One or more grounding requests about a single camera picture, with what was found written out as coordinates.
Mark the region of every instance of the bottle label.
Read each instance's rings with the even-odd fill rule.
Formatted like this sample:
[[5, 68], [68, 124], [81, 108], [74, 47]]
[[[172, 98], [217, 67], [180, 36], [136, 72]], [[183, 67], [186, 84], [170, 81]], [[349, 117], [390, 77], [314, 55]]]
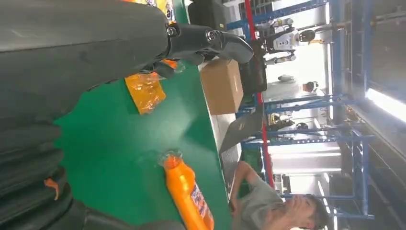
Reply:
[[200, 216], [204, 218], [207, 212], [207, 204], [197, 184], [194, 186], [194, 189], [191, 193], [191, 197], [194, 202], [194, 205], [196, 205], [196, 208], [199, 211]]

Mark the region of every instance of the humanoid robot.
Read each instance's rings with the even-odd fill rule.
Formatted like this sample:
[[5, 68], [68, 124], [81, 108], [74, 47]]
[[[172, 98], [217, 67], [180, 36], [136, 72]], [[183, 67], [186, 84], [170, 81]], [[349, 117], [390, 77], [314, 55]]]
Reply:
[[316, 37], [316, 33], [313, 30], [298, 32], [293, 27], [293, 20], [291, 18], [283, 20], [269, 20], [268, 22], [255, 25], [255, 28], [257, 30], [264, 30], [270, 27], [282, 27], [283, 31], [271, 34], [267, 37], [261, 37], [256, 42], [264, 46], [265, 53], [275, 54], [280, 52], [288, 52], [289, 54], [284, 57], [274, 57], [270, 60], [267, 60], [267, 65], [274, 65], [286, 61], [294, 61], [296, 59], [296, 55], [294, 54], [294, 52], [297, 46], [300, 46], [302, 43], [310, 44], [313, 42], [319, 42], [318, 40], [314, 40], [314, 38]]
[[0, 117], [61, 117], [100, 84], [153, 71], [170, 78], [163, 59], [199, 65], [206, 53], [239, 63], [253, 56], [234, 34], [169, 24], [160, 9], [125, 1], [2, 0], [0, 28], [9, 28], [0, 30]]

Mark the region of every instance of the orange tape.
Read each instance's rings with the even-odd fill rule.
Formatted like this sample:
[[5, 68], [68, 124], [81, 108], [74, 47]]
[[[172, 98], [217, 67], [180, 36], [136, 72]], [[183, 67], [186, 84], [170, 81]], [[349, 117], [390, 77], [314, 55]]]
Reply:
[[46, 187], [54, 188], [55, 189], [55, 198], [54, 200], [58, 200], [59, 198], [59, 185], [51, 178], [44, 180], [44, 184]]

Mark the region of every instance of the green table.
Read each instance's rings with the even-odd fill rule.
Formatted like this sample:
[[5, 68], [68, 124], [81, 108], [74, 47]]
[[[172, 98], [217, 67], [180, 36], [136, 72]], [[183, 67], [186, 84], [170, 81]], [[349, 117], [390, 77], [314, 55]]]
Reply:
[[[186, 22], [175, 0], [178, 22]], [[76, 199], [132, 224], [180, 216], [166, 189], [158, 155], [180, 149], [215, 218], [230, 229], [225, 184], [196, 67], [162, 82], [167, 98], [140, 116], [124, 81], [83, 94], [75, 110], [58, 120], [63, 165]]]

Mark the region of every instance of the man's hand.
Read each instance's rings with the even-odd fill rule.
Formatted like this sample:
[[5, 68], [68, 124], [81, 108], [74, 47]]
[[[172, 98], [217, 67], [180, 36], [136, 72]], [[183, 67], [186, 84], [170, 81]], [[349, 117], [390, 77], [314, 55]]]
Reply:
[[232, 198], [230, 199], [230, 203], [228, 203], [228, 205], [230, 206], [231, 209], [231, 215], [233, 217], [236, 216], [240, 211], [239, 201], [235, 198]]

